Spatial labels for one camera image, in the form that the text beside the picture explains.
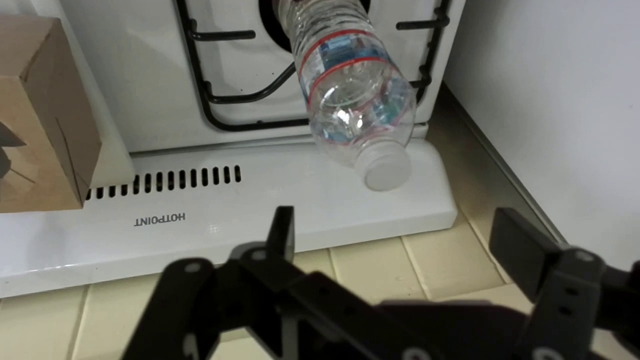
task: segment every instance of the cardboard box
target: cardboard box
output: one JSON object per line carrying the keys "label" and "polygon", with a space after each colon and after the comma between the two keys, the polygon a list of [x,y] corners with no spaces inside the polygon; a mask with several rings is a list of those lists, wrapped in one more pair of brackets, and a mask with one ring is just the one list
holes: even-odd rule
{"label": "cardboard box", "polygon": [[59,23],[0,17],[0,212],[80,209],[98,155]]}

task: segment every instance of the bottle cap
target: bottle cap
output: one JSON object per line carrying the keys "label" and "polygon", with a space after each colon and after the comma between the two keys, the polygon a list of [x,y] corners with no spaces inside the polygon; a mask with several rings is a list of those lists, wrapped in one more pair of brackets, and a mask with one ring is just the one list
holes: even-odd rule
{"label": "bottle cap", "polygon": [[376,142],[360,152],[356,173],[360,173],[366,188],[388,192],[399,188],[408,181],[412,164],[401,145]]}

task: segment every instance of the plastic water bottle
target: plastic water bottle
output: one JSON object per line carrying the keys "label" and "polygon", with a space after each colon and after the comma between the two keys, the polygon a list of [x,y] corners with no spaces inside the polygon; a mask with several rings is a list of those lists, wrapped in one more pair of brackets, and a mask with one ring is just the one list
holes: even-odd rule
{"label": "plastic water bottle", "polygon": [[356,169],[370,191],[409,177],[404,150],[416,116],[412,86],[358,0],[274,0],[291,43],[315,145]]}

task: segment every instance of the white stove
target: white stove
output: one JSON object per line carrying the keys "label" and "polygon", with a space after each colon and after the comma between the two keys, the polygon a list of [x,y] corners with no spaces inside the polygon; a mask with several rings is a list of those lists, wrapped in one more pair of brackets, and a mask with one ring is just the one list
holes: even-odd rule
{"label": "white stove", "polygon": [[0,12],[63,20],[138,170],[134,185],[93,188],[84,210],[1,214],[0,297],[151,274],[180,256],[221,262],[262,240],[280,204],[296,206],[297,251],[453,224],[423,134],[464,0],[366,3],[394,63],[423,86],[413,175],[384,195],[310,142],[291,54],[262,3],[0,0]]}

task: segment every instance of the oven vent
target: oven vent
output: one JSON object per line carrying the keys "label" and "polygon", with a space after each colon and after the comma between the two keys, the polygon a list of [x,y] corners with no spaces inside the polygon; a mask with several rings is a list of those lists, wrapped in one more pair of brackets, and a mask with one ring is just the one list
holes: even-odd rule
{"label": "oven vent", "polygon": [[85,200],[127,199],[139,195],[180,192],[191,188],[227,186],[241,182],[240,167],[213,167],[138,175],[131,185],[91,188]]}

